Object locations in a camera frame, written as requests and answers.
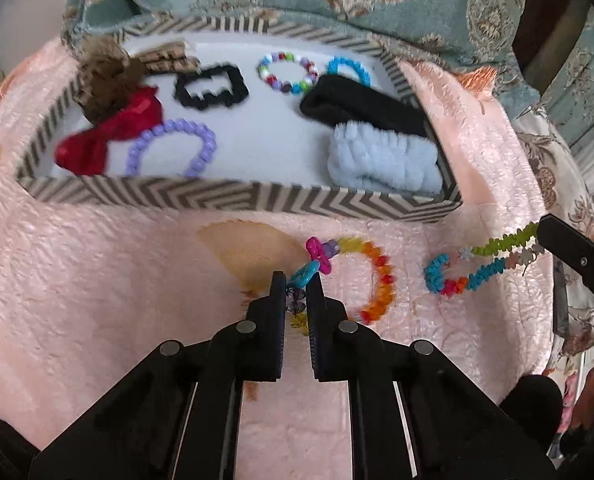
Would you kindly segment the striped jewelry tray box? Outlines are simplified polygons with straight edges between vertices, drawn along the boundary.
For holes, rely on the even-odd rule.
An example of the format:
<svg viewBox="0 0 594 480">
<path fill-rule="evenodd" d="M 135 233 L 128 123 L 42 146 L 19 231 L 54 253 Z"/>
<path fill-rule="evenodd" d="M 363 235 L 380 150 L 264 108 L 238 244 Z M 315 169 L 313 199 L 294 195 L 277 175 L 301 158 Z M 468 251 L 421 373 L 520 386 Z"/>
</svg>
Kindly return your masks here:
<svg viewBox="0 0 594 480">
<path fill-rule="evenodd" d="M 204 65 L 236 65 L 249 97 L 231 108 L 198 112 L 175 101 L 175 77 L 154 76 L 149 84 L 158 88 L 166 119 L 184 118 L 216 135 L 216 154 L 203 175 L 183 177 L 201 148 L 199 141 L 171 133 L 148 148 L 135 177 L 126 174 L 126 142 L 111 144 L 103 174 L 78 177 L 54 162 L 57 144 L 86 127 L 74 100 L 81 81 L 73 78 L 44 114 L 17 165 L 17 182 L 36 200 L 412 222 L 433 222 L 461 206 L 458 182 L 446 158 L 438 159 L 443 185 L 435 195 L 337 188 L 326 168 L 329 127 L 300 114 L 298 96 L 271 90 L 258 75 L 260 60 L 276 52 L 307 58 L 317 70 L 325 70 L 333 58 L 344 58 L 367 71 L 374 89 L 416 106 L 396 58 L 375 41 L 330 28 L 245 16 L 135 25 L 119 32 L 117 39 L 132 54 L 183 41 Z"/>
</svg>

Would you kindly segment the leopard bow brown scrunchie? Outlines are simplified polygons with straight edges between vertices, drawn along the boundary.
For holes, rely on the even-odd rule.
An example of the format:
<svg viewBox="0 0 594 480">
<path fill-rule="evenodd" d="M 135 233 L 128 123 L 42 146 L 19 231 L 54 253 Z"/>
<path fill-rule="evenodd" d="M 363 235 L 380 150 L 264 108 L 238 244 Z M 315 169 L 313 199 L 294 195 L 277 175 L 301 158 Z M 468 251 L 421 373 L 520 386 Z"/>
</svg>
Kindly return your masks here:
<svg viewBox="0 0 594 480">
<path fill-rule="evenodd" d="M 79 49 L 81 87 L 74 98 L 91 125 L 111 118 L 129 103 L 147 76 L 197 73 L 201 61 L 183 41 L 129 54 L 111 36 L 88 37 Z"/>
</svg>

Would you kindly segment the red satin bow clip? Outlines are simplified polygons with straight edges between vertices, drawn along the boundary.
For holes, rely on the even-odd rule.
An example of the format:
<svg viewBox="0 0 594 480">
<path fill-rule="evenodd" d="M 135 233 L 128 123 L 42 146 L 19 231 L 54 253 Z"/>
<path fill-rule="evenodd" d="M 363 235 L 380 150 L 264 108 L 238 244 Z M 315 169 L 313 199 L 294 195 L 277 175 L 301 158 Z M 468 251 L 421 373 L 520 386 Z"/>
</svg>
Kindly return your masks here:
<svg viewBox="0 0 594 480">
<path fill-rule="evenodd" d="M 62 139 L 54 151 L 54 162 L 76 176 L 103 174 L 110 142 L 131 141 L 163 122 L 163 106 L 157 87 L 138 88 L 128 105 L 97 126 Z"/>
</svg>

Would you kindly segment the black scrunchie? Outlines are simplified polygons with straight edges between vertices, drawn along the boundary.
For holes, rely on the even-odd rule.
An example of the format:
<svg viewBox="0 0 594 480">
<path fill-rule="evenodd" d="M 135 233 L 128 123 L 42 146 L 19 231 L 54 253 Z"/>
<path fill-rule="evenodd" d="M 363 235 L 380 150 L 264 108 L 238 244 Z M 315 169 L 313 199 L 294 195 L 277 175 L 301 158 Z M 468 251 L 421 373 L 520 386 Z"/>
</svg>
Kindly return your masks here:
<svg viewBox="0 0 594 480">
<path fill-rule="evenodd" d="M 218 64 L 178 74 L 173 97 L 185 108 L 205 112 L 212 107 L 239 105 L 248 99 L 249 90 L 236 65 Z"/>
</svg>

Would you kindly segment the pink quilted bedspread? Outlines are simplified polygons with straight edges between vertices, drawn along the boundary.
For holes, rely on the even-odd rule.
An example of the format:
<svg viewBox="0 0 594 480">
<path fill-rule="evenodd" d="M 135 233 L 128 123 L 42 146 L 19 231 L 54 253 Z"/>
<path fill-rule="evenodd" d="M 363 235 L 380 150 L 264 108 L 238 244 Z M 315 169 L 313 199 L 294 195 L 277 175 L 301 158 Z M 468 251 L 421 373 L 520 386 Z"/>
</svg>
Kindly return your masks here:
<svg viewBox="0 0 594 480">
<path fill-rule="evenodd" d="M 0 418 L 45 446 L 161 341 L 210 338 L 264 294 L 305 240 L 358 236 L 381 247 L 395 300 L 384 338 L 427 339 L 492 400 L 544 370 L 552 348 L 552 259 L 450 298 L 424 266 L 544 214 L 536 178 L 488 76 L 428 62 L 401 70 L 448 152 L 462 206 L 434 224 L 300 214 L 224 214 L 50 205 L 14 173 L 32 131 L 76 71 L 50 40 L 12 72 L 0 99 Z"/>
</svg>

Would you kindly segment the teal damask blanket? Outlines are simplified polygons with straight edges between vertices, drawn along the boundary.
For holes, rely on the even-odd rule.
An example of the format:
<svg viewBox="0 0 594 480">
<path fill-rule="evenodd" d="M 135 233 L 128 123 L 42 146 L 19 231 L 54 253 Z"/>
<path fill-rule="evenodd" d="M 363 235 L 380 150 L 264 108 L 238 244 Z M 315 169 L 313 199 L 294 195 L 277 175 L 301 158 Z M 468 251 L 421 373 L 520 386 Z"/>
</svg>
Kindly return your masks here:
<svg viewBox="0 0 594 480">
<path fill-rule="evenodd" d="M 512 50 L 526 0 L 67 0 L 62 36 L 110 34 L 160 16 L 247 15 L 299 21 L 371 37 L 406 58 L 453 70 L 493 65 L 496 93 L 511 116 L 542 104 L 558 122 L 594 119 L 594 13 L 552 86 L 539 92 Z"/>
</svg>

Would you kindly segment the light blue fluffy headband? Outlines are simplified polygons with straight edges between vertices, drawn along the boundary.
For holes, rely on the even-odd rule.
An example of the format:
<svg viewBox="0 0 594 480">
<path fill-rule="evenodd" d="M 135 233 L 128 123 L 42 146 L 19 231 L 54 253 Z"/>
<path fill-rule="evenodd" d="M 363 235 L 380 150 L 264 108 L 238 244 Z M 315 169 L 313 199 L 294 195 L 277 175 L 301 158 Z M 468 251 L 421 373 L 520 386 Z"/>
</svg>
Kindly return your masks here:
<svg viewBox="0 0 594 480">
<path fill-rule="evenodd" d="M 356 190 L 435 195 L 443 185 L 435 143 L 367 122 L 335 127 L 327 170 L 334 184 Z"/>
</svg>

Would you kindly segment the black headband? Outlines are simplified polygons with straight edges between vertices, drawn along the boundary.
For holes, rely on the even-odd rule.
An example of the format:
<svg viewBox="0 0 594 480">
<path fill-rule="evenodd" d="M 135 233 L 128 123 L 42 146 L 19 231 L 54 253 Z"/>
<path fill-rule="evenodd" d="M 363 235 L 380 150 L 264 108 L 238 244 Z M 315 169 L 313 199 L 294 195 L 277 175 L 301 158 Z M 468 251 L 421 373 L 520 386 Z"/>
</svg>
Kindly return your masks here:
<svg viewBox="0 0 594 480">
<path fill-rule="evenodd" d="M 376 129 L 414 134 L 436 141 L 427 116 L 410 104 L 339 75 L 324 75 L 299 104 L 303 116 L 335 127 L 366 122 Z"/>
</svg>

